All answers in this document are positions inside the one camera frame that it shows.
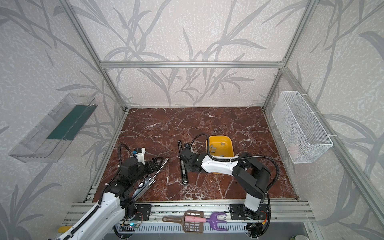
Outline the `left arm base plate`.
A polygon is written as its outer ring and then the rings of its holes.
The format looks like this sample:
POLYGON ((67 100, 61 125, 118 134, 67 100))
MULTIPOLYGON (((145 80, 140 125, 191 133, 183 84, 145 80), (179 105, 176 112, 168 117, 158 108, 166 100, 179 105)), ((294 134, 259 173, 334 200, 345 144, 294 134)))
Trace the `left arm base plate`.
POLYGON ((134 214, 129 218, 130 221, 148 221, 152 210, 151 204, 136 205, 134 214))

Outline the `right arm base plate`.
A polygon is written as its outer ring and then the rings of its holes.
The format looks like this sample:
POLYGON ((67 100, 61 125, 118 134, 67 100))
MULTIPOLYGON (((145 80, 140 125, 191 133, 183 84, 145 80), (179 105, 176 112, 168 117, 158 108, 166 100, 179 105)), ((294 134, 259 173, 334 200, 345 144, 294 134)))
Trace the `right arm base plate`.
POLYGON ((256 212, 248 210, 244 204, 230 204, 229 212, 232 220, 257 220, 264 221, 268 219, 270 206, 268 204, 260 204, 256 212))

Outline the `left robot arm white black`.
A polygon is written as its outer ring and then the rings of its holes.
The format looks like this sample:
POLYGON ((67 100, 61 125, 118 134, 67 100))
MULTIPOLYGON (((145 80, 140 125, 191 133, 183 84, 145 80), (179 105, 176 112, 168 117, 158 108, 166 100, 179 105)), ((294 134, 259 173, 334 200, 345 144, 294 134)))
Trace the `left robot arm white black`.
POLYGON ((135 201, 143 196, 155 182, 155 177, 164 169, 169 158, 164 160, 154 177, 151 177, 132 196, 112 192, 104 193, 99 201, 71 228, 61 234, 59 240, 101 240, 123 218, 136 215, 135 201))

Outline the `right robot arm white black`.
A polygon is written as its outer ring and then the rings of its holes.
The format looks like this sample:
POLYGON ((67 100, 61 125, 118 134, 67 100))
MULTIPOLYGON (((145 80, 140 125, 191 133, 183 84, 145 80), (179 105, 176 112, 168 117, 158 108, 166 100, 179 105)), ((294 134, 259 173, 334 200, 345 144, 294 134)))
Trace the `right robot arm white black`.
POLYGON ((247 193, 244 208, 251 212, 259 210, 260 204, 280 175, 276 160, 263 155, 215 157, 209 153, 198 155, 185 148, 179 153, 179 157, 191 170, 234 177, 247 193), (272 181, 270 181, 271 171, 259 159, 265 159, 274 164, 276 174, 272 181))

